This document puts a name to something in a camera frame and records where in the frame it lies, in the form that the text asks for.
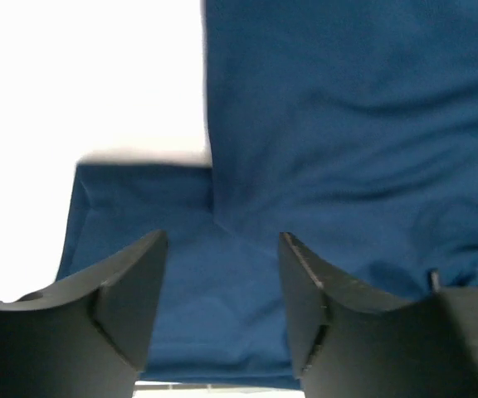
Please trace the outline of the navy blue shorts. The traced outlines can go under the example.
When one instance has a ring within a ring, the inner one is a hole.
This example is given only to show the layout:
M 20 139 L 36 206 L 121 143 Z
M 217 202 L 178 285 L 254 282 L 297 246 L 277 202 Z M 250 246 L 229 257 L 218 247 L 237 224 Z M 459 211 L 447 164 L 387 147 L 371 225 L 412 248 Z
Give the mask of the navy blue shorts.
M 149 381 L 296 388 L 278 235 L 407 299 L 478 286 L 478 1 L 209 1 L 211 167 L 76 169 L 65 278 L 168 234 Z

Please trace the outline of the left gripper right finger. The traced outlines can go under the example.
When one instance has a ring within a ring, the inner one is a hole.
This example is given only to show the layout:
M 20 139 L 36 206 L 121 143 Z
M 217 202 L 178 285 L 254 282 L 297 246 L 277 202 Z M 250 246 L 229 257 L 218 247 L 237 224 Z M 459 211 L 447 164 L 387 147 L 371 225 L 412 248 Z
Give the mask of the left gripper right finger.
M 478 287 L 417 301 L 279 238 L 292 368 L 308 397 L 478 397 Z

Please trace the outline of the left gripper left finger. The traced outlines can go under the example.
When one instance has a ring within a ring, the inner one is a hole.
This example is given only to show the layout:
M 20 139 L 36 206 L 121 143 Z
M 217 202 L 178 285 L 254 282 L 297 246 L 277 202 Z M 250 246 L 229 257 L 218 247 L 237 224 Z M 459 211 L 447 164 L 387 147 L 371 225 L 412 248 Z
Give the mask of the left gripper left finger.
M 130 397 L 147 365 L 168 251 L 153 231 L 0 302 L 0 397 Z

